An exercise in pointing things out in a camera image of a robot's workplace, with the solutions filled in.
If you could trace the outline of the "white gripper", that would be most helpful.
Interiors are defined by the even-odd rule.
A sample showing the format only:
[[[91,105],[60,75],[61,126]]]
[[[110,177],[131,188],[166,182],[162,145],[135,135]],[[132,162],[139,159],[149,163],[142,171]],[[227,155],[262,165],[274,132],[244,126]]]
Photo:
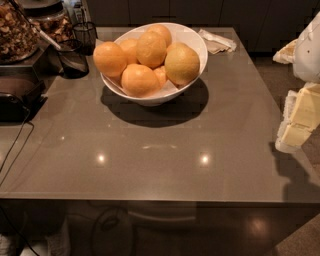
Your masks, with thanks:
[[[308,82],[298,92],[288,92],[283,121],[277,132],[275,148],[292,154],[320,125],[320,12],[297,40],[292,40],[276,52],[273,60],[281,64],[293,64],[294,75]]]

